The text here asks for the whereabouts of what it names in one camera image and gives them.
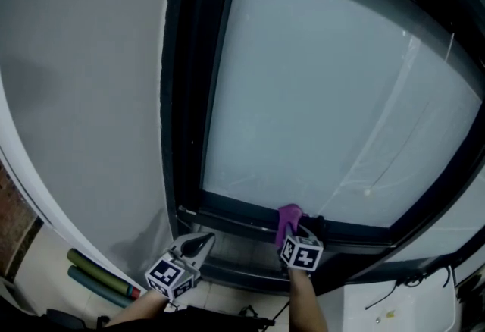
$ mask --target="black cable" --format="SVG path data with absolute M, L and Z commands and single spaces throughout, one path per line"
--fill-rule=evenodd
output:
M 168 302 L 168 305 L 173 306 L 175 308 L 175 311 L 177 312 L 179 310 L 179 305 L 175 305 L 173 302 Z
M 452 277 L 452 269 L 449 266 L 446 266 L 445 269 L 446 271 L 448 271 L 448 277 L 446 278 L 446 282 L 443 287 L 446 287 L 446 285 L 448 285 L 449 279 Z
M 258 317 L 258 313 L 254 310 L 252 305 L 245 306 L 239 311 L 239 316 L 246 316 L 248 314 L 248 311 L 252 313 L 252 317 Z
M 373 306 L 377 305 L 379 302 L 384 301 L 384 300 L 385 300 L 387 297 L 389 297 L 391 294 L 393 294 L 393 293 L 394 293 L 394 290 L 396 290 L 396 288 L 397 288 L 397 281 L 394 283 L 394 287 L 393 287 L 393 289 L 390 291 L 390 293 L 389 293 L 387 296 L 383 297 L 383 298 L 382 298 L 382 299 L 380 299 L 379 301 L 376 301 L 376 302 L 375 302 L 374 304 L 372 304 L 372 305 L 366 306 L 366 307 L 365 307 L 365 310 L 368 310 L 368 309 L 372 308 Z
M 289 301 L 285 304 L 284 307 L 281 308 L 281 310 L 276 314 L 276 316 L 273 317 L 273 320 L 271 320 L 271 321 L 275 321 L 278 318 L 278 316 L 281 315 L 283 313 L 283 311 L 288 307 L 288 305 L 289 305 Z M 263 332 L 265 332 L 268 327 L 269 327 L 269 325 L 264 327 Z
M 419 285 L 421 285 L 421 282 L 423 282 L 423 280 L 426 279 L 426 277 L 419 277 L 417 279 L 414 279 L 414 278 L 409 278 L 408 280 L 406 280 L 406 282 L 404 282 L 404 286 L 405 287 L 418 287 Z

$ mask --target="gray wall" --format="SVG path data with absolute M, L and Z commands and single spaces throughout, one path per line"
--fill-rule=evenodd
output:
M 158 83 L 166 0 L 0 0 L 20 138 L 66 215 L 139 282 L 171 241 Z

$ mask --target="black window frame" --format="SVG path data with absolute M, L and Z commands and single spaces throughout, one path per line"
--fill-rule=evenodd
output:
M 168 0 L 161 72 L 161 143 L 167 210 L 174 237 L 188 231 L 187 223 L 196 223 L 273 242 L 277 211 L 202 190 L 212 103 L 231 1 Z M 454 34 L 455 40 L 485 74 L 485 10 L 480 1 L 412 1 Z M 482 104 L 468 135 L 445 170 L 389 229 L 324 218 L 303 219 L 324 241 L 327 251 L 339 253 L 313 274 L 317 294 L 356 282 L 361 277 L 367 279 L 370 272 L 376 271 L 386 259 L 446 213 L 481 169 L 485 153 L 484 125 L 485 105 Z M 401 275 L 408 273 L 406 268 L 397 271 Z M 284 277 L 244 271 L 214 258 L 207 260 L 202 273 L 213 280 L 226 277 L 232 284 L 265 291 L 288 290 Z

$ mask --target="green rolled mat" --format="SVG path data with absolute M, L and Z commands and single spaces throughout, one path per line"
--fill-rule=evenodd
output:
M 90 261 L 83 254 L 75 249 L 70 249 L 67 252 L 67 259 L 73 262 L 79 269 L 95 278 L 99 282 L 102 282 L 107 287 L 116 290 L 124 296 L 129 296 L 132 291 L 132 287 L 129 283 L 114 276 L 112 273 L 106 271 L 101 266 Z
M 69 275 L 69 277 L 71 277 L 76 282 L 79 282 L 87 289 L 96 293 L 98 296 L 101 296 L 102 298 L 107 299 L 108 301 L 111 301 L 114 304 L 121 306 L 122 308 L 126 308 L 129 304 L 133 302 L 132 299 L 122 296 L 121 294 L 115 292 L 109 287 L 106 287 L 101 282 L 92 279 L 89 275 L 83 273 L 76 266 L 71 266 L 69 270 L 67 270 L 67 275 Z

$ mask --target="white floor tile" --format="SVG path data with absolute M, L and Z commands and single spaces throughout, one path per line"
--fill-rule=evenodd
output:
M 268 332 L 289 332 L 288 324 L 275 325 L 274 327 L 269 327 Z
M 122 310 L 123 308 L 120 306 L 91 292 L 82 319 L 88 328 L 96 328 L 96 322 L 99 316 L 113 318 Z
M 211 284 L 209 282 L 201 281 L 196 287 L 178 297 L 175 303 L 176 305 L 192 305 L 198 308 L 204 308 L 210 289 Z
M 57 309 L 81 318 L 91 291 L 67 276 L 70 246 L 47 226 L 30 245 L 15 277 L 15 286 L 38 315 Z
M 285 308 L 281 312 L 281 315 L 278 316 L 278 318 L 275 320 L 277 325 L 288 325 L 289 323 L 289 306 Z
M 176 304 L 176 305 L 167 304 L 167 308 L 165 308 L 164 311 L 171 313 L 171 312 L 175 312 L 175 311 L 182 311 L 184 309 L 187 309 L 187 305 L 184 305 L 184 304 Z
M 283 296 L 253 293 L 212 284 L 205 308 L 236 315 L 242 308 L 251 305 L 259 317 L 273 318 L 287 301 L 288 298 Z M 280 317 L 282 320 L 278 318 L 278 321 L 283 323 L 284 315 Z

